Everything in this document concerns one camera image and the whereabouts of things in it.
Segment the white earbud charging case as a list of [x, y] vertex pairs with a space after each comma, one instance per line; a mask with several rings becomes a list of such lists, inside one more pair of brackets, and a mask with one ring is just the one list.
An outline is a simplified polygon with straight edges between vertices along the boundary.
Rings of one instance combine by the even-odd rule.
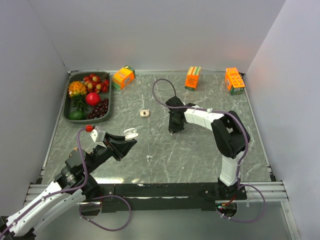
[[123, 132], [126, 140], [131, 140], [139, 136], [136, 128], [128, 128]]

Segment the beige earbud charging case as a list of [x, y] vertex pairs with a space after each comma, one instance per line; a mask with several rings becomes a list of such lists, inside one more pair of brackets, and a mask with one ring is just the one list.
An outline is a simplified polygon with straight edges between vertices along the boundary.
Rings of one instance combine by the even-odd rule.
[[150, 116], [150, 111], [148, 109], [143, 109], [139, 112], [141, 118], [148, 118]]

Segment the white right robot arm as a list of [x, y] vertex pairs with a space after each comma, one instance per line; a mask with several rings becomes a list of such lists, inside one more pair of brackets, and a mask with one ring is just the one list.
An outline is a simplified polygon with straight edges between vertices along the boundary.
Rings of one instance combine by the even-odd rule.
[[251, 140], [249, 133], [234, 111], [213, 111], [188, 103], [184, 104], [177, 96], [165, 102], [169, 109], [171, 134], [184, 130], [184, 124], [195, 124], [211, 130], [219, 152], [222, 154], [222, 167], [219, 180], [223, 183], [218, 193], [223, 199], [230, 199], [236, 193], [235, 183], [240, 181], [240, 165], [248, 152]]

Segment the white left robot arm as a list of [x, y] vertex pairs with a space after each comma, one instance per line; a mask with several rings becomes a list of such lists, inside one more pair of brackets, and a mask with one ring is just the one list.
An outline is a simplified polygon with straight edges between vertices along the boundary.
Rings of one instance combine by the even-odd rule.
[[96, 144], [91, 152], [77, 146], [54, 180], [23, 209], [2, 218], [0, 237], [4, 240], [33, 240], [36, 232], [74, 205], [102, 198], [101, 187], [91, 173], [108, 159], [121, 161], [137, 143], [136, 129], [117, 136], [93, 129], [90, 137]]

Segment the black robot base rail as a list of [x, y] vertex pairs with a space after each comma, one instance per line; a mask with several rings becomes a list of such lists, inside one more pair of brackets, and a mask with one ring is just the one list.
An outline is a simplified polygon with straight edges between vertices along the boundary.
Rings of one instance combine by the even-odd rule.
[[230, 200], [246, 200], [244, 187], [221, 182], [199, 183], [119, 183], [100, 184], [95, 195], [85, 202], [102, 204], [102, 213], [132, 211], [193, 210], [215, 211], [216, 205]]

